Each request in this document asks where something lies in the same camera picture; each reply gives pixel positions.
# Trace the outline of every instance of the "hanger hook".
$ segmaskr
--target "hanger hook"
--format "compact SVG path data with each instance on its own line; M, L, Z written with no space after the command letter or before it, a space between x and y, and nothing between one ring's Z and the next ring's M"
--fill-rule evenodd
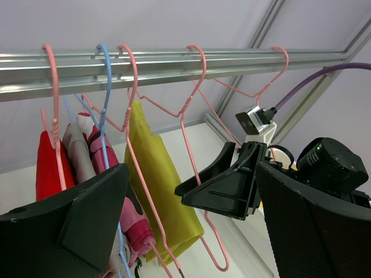
M129 94L129 92L128 92L128 95L130 95L130 100L129 100L128 109L126 110L125 119L124 119L123 125L122 125L122 130L124 130L129 124L130 113L131 113L131 110L132 110L132 105L133 105L133 102L134 102L135 93L137 92L137 88L138 88L138 68L137 68L137 63L136 63L134 54L131 51L130 47L128 47L127 45L119 45L119 46L117 46L117 48L120 51L123 51L124 49L127 51L128 55L130 57L130 62L132 63L132 67L133 67L133 89L132 89L131 94Z
M106 98L104 99L104 105L102 112L104 113L100 114L100 120L99 120L99 130L102 130L104 121L106 119L106 111L107 111L107 106L108 106L108 101L110 99L110 94L111 94L111 88L112 88L112 68L111 68L111 59L110 59L110 53L108 52L107 47L100 43L97 45L96 49L100 52L103 52L104 58L106 61L106 68L107 68L107 92L106 92Z
M60 155L60 140L59 140L59 81L58 81L58 72L56 59L50 45L44 43L42 49L48 54L50 69L52 70L52 79L53 79L53 101L54 101L54 118L53 118L53 131L50 131L48 121L46 120L45 110L41 108L41 118L44 129L48 133L50 144L56 150L56 159L59 172L59 181L61 190L66 190L66 180L64 178L64 171L62 165L62 159Z

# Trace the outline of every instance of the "clothes rack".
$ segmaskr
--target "clothes rack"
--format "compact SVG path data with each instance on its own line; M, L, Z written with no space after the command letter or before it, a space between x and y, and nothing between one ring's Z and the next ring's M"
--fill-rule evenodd
M112 89L133 83L127 53L111 49ZM348 55L331 50L289 49L289 70L318 68L342 63ZM206 78L280 71L281 52L272 49L204 49ZM200 54L187 49L133 50L139 86L197 80L202 73ZM94 50L55 50L60 95L88 93L106 88L104 56ZM42 50L0 53L0 102L51 96L47 80L50 65Z

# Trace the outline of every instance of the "white wall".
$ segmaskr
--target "white wall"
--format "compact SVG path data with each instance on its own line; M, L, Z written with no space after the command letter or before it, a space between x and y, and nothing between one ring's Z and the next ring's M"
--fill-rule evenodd
M4 49L37 49L45 42L55 49L94 49L104 43L114 49L120 43L140 48L174 48L198 44L201 47L246 47L270 0L2 0L0 8L0 52ZM191 82L141 87L146 94L173 111L179 110L191 93ZM222 85L205 81L202 85L210 102L216 105ZM90 93L96 105L103 105L104 93ZM69 97L74 112L81 105ZM111 93L107 115L123 122L127 106L126 90ZM64 132L68 116L61 101L60 128ZM0 103L5 117L0 120L0 172L35 162L42 130L40 107L51 120L52 99ZM179 125L179 120L165 115L144 102L144 111L153 130ZM186 122L201 120L208 106L197 94ZM9 136L4 130L12 126ZM107 126L112 141L122 134Z
M352 61L371 63L371 41ZM344 70L281 144L297 157L313 139L332 137L359 155L371 174L370 88L370 71ZM371 194L370 181L360 188Z
M287 0L261 47L279 45L286 48L342 50L348 36L370 10L370 0ZM264 93L260 105L268 108L275 106L294 86L317 70L319 69L303 69L284 73ZM239 89L255 94L276 74L245 76ZM277 114L275 121L278 125L304 92L305 88ZM255 100L235 93L223 113L222 120L240 140L243 140L246 134L234 115L254 103Z

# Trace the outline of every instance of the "red cloth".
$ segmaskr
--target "red cloth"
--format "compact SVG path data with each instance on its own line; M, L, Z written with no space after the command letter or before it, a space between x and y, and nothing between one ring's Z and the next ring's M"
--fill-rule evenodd
M62 159L66 187L75 185L66 149L60 142L60 156ZM52 148L46 131L40 135L40 144L37 151L36 164L36 201L40 201L61 192L56 150Z

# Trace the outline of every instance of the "black mesh surface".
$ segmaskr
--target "black mesh surface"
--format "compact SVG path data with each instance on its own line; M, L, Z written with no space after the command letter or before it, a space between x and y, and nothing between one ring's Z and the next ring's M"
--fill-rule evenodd
M259 164L258 190L281 278L337 277L304 198Z

